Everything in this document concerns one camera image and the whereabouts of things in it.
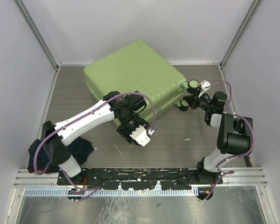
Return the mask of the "navy blue garment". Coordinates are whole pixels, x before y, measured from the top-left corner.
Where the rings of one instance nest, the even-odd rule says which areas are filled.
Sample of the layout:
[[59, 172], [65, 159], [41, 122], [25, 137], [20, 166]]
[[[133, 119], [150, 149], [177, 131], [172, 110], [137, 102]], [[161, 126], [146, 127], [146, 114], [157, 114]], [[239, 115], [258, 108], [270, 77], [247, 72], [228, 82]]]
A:
[[[36, 150], [38, 146], [40, 145], [41, 140], [36, 139], [29, 147], [29, 161], [28, 161], [28, 167], [27, 170], [29, 173], [34, 173], [34, 156], [36, 153]], [[87, 161], [87, 158], [90, 153], [93, 152], [94, 148], [92, 144], [81, 137], [76, 138], [70, 145], [67, 146], [69, 151], [72, 153], [73, 157], [77, 160], [79, 165], [82, 165]], [[38, 157], [37, 157], [37, 168], [41, 171], [43, 171], [50, 162], [44, 148], [42, 147]]]

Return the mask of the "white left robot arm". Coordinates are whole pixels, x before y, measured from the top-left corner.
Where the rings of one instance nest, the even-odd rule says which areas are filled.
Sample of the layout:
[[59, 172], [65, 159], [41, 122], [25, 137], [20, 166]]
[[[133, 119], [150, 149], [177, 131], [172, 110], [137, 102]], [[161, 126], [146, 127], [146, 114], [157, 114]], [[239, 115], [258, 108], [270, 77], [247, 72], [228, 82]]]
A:
[[68, 149], [76, 138], [89, 130], [117, 119], [117, 132], [129, 144], [146, 146], [154, 133], [155, 123], [150, 124], [140, 116], [140, 112], [151, 105], [153, 119], [156, 118], [152, 100], [145, 94], [135, 92], [109, 92], [95, 105], [78, 115], [53, 124], [47, 121], [42, 125], [42, 138], [39, 147], [44, 148], [52, 165], [58, 166], [67, 179], [74, 185], [84, 180], [81, 166]]

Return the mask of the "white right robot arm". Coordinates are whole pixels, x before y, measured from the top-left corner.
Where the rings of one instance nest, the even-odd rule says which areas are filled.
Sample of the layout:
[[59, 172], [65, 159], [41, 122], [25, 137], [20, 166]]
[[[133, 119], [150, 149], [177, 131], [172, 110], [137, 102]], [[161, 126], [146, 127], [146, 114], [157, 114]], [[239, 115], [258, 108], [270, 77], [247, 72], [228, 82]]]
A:
[[222, 174], [221, 167], [238, 157], [247, 156], [253, 146], [253, 119], [224, 112], [227, 94], [216, 91], [211, 98], [207, 93], [188, 91], [181, 102], [182, 108], [205, 111], [204, 121], [218, 128], [217, 146], [208, 156], [197, 163], [195, 178], [205, 184], [215, 182]]

